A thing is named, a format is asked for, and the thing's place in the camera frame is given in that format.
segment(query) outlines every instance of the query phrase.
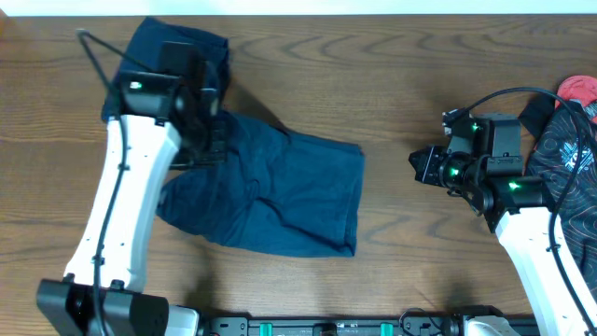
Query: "green led indicator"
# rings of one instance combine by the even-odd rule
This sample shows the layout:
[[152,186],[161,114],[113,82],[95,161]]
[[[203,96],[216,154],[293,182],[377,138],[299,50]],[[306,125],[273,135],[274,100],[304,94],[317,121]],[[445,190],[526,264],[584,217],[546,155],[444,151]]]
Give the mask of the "green led indicator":
[[508,183],[508,185],[510,186],[510,190],[516,190],[521,187],[521,185],[516,182],[510,182],[510,183]]

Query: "folded garment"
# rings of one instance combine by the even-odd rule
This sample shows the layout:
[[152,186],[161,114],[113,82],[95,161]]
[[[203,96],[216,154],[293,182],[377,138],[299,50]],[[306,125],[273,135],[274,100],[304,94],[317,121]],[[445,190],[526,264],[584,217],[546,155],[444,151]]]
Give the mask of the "folded garment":
[[360,148],[239,115],[225,119],[228,161],[170,181],[158,215],[220,245],[292,257],[353,256],[365,168]]
[[[229,49],[226,38],[200,29],[181,27],[153,18],[145,18],[134,32],[126,54],[152,69],[156,69],[164,42],[189,43],[195,46],[201,56],[215,68],[219,78],[220,100],[224,98],[230,80]],[[122,60],[113,79],[114,83],[118,82],[118,73],[123,70],[145,71],[135,63]],[[112,96],[107,95],[102,109],[103,120],[107,120],[110,109],[114,107]]]
[[[577,93],[571,95],[563,84],[558,93],[571,99],[569,105],[572,108],[594,118],[597,94],[592,100],[585,99],[583,104],[581,96]],[[529,158],[526,174],[543,177],[555,199],[560,197],[575,165],[580,165],[575,184],[566,196],[559,215],[570,252],[593,298],[597,300],[597,174],[593,155],[585,147],[583,159],[577,161],[574,123],[561,106],[554,110],[554,102],[550,98],[534,98],[521,114],[521,122],[527,129],[533,130],[534,135],[541,131],[535,151]]]

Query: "wood grain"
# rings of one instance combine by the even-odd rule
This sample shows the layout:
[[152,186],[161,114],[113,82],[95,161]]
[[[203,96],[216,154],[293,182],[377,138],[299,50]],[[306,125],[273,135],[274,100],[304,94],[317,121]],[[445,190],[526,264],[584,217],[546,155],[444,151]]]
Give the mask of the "wood grain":
[[[493,304],[530,313],[507,254],[462,200],[413,180],[444,143],[442,111],[512,86],[597,72],[594,16],[168,17],[227,36],[226,103],[362,146],[353,259],[289,259],[208,244],[156,220],[146,292],[208,312],[397,315]],[[85,228],[104,160],[104,90],[74,37],[124,48],[142,18],[10,19],[0,42],[0,333],[53,334],[35,308]],[[118,59],[98,50],[108,73]],[[519,113],[527,96],[482,111]],[[532,139],[524,133],[527,148]]]

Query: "white wall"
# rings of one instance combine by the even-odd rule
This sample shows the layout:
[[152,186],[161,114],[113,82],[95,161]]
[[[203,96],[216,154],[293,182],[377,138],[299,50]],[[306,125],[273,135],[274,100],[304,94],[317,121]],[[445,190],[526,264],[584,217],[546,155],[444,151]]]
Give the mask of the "white wall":
[[0,0],[8,16],[597,13],[597,0]]

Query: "wooden table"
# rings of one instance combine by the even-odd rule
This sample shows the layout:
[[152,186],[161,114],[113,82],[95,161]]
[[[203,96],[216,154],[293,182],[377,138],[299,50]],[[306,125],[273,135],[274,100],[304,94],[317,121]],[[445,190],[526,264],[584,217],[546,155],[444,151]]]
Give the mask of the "wooden table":
[[[413,180],[411,151],[446,143],[441,112],[512,86],[597,73],[592,16],[169,17],[227,36],[227,104],[367,155],[353,259],[289,259],[206,243],[156,219],[146,292],[207,312],[397,315],[493,304],[531,313],[506,252],[462,200]],[[0,333],[52,334],[35,307],[90,213],[104,89],[75,39],[125,48],[142,18],[13,19],[0,42]],[[118,58],[99,50],[108,73]],[[519,113],[513,94],[479,111]],[[532,139],[525,133],[528,146]]]

